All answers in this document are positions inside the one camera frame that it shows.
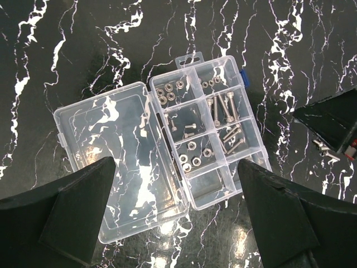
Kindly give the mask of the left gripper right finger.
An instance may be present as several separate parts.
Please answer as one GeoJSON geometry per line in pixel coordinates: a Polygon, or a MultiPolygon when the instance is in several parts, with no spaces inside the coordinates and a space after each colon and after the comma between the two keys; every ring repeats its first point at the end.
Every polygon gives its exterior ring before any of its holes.
{"type": "Polygon", "coordinates": [[[264,267],[356,267],[356,204],[247,159],[237,170],[264,267]]]}

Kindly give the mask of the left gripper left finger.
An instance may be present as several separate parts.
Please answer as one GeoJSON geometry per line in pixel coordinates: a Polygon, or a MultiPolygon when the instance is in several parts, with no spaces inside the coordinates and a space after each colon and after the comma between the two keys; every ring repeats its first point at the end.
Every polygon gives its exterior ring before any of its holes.
{"type": "Polygon", "coordinates": [[[104,157],[1,199],[1,267],[91,267],[115,168],[104,157]]]}

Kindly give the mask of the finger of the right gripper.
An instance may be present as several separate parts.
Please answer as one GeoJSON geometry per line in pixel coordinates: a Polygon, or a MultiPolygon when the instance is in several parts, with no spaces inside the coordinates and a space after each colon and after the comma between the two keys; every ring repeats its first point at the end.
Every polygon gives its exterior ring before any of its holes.
{"type": "Polygon", "coordinates": [[[355,88],[300,107],[293,116],[336,153],[356,153],[355,88]]]}

